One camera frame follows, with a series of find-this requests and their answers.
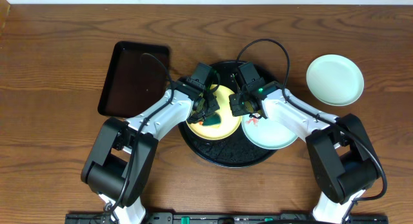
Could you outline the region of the green yellow scrub sponge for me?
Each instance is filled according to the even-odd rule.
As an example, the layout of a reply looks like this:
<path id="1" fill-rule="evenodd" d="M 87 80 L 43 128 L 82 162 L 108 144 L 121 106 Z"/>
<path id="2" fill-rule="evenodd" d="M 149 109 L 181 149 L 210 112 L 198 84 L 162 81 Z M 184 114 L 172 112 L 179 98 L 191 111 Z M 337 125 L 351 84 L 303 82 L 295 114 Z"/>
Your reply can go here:
<path id="1" fill-rule="evenodd" d="M 203 126 L 213 126 L 213 125 L 220 125 L 221 124 L 221 116 L 214 112 L 213 114 L 206 116 L 202 121 Z"/>

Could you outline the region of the yellow plate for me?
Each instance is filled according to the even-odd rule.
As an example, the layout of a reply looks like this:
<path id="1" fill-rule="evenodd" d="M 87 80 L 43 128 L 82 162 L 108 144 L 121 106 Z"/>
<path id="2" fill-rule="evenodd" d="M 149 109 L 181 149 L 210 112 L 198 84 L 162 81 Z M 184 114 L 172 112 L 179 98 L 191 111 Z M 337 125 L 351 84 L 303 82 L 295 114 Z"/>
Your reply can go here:
<path id="1" fill-rule="evenodd" d="M 207 140 L 220 140 L 233 134 L 241 124 L 241 116 L 234 117 L 230 109 L 229 95 L 233 93 L 231 89 L 223 85 L 220 85 L 213 93 L 219 105 L 219 110 L 216 113 L 221 118 L 220 124 L 204 126 L 202 122 L 187 123 L 189 129 L 198 137 Z"/>

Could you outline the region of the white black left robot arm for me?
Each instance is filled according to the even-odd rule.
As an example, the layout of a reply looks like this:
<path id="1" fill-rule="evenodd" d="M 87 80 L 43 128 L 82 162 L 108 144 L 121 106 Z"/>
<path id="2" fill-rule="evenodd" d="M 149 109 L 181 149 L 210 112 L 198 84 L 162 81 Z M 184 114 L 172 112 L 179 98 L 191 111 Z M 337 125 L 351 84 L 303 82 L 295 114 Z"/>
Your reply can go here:
<path id="1" fill-rule="evenodd" d="M 81 172 L 81 181 L 105 202 L 103 223 L 141 223 L 140 196 L 160 140 L 184 121 L 202 121 L 218 109 L 211 82 L 182 78 L 141 114 L 107 119 Z"/>

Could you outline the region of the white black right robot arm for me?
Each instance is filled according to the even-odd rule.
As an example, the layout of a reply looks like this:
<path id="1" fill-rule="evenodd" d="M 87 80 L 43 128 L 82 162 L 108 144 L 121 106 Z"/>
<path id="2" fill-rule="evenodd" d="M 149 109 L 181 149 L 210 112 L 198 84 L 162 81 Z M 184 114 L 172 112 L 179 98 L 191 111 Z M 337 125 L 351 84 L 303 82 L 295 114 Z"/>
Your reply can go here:
<path id="1" fill-rule="evenodd" d="M 361 120 L 322 112 L 276 81 L 254 80 L 229 96 L 233 116 L 275 121 L 307 144 L 322 193 L 312 215 L 323 223 L 345 223 L 363 193 L 386 175 Z"/>

